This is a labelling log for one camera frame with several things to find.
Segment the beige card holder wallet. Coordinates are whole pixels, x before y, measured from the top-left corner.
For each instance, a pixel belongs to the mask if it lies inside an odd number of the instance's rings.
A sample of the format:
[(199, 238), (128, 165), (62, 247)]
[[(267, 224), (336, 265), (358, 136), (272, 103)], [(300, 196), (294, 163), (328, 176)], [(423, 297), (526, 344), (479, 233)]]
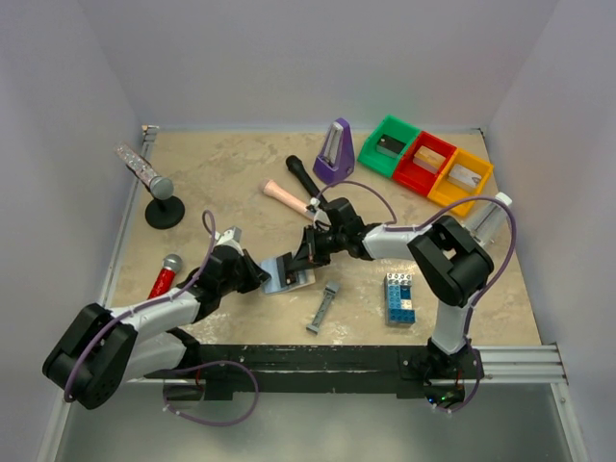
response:
[(265, 295), (283, 294), (316, 283), (312, 269), (286, 272), (285, 262), (285, 256), (278, 256), (259, 263), (259, 267), (269, 274), (269, 279), (261, 286)]

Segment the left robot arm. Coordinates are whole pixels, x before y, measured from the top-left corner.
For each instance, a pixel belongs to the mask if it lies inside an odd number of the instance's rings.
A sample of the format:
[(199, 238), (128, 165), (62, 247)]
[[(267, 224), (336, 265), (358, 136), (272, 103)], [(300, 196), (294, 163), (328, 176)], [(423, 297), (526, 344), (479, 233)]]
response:
[(67, 401), (95, 409), (123, 382), (179, 366), (190, 344), (177, 336), (179, 327), (214, 313), (225, 296), (252, 292), (269, 280), (246, 250), (217, 244), (202, 266), (163, 295), (115, 309), (98, 303), (82, 308), (42, 373)]

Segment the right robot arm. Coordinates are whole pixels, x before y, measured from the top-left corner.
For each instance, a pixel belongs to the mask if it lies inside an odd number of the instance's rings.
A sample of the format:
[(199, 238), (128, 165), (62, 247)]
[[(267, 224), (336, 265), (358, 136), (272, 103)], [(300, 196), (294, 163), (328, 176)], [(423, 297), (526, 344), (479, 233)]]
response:
[(413, 261), (439, 300), (430, 343), (446, 355), (466, 346), (471, 297), (487, 287), (488, 276), (494, 271), (492, 258), (468, 230), (447, 215), (419, 230), (366, 224), (343, 197), (328, 202), (323, 210), (329, 225), (305, 226), (297, 251), (279, 258), (281, 282), (294, 282), (300, 270), (329, 265), (331, 256), (339, 252), (364, 261)]

